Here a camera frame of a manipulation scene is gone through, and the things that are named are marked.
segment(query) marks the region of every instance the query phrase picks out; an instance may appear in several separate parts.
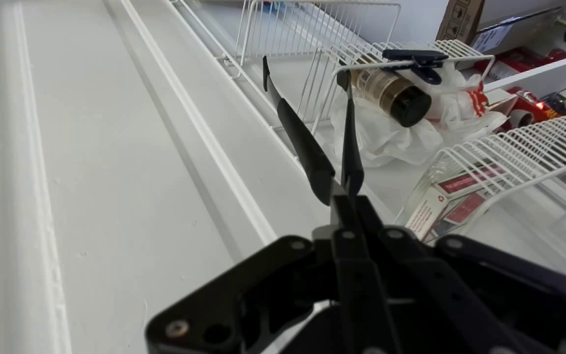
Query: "bottle cap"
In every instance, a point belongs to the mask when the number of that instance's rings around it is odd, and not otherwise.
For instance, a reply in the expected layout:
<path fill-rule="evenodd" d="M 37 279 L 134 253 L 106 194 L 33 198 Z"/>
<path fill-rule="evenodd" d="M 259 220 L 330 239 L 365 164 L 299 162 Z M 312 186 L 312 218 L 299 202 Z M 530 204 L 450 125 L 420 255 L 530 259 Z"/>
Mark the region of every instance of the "bottle cap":
<path fill-rule="evenodd" d="M 432 105 L 432 98 L 418 86 L 401 90 L 389 109 L 389 113 L 403 125 L 417 125 Z"/>

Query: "wire shelf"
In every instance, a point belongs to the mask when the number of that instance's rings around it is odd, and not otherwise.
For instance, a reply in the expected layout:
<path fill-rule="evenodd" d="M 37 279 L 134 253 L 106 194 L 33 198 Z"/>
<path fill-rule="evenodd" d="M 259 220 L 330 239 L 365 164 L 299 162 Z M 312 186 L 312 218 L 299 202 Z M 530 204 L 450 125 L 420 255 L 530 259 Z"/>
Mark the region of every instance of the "wire shelf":
<path fill-rule="evenodd" d="M 472 214 L 474 220 L 499 198 L 560 172 L 566 172 L 566 115 L 442 149 L 422 180 L 438 184 L 462 174 L 475 182 L 472 190 L 479 190 L 485 202 Z M 411 216 L 413 208 L 405 208 L 399 220 L 407 223 Z"/>

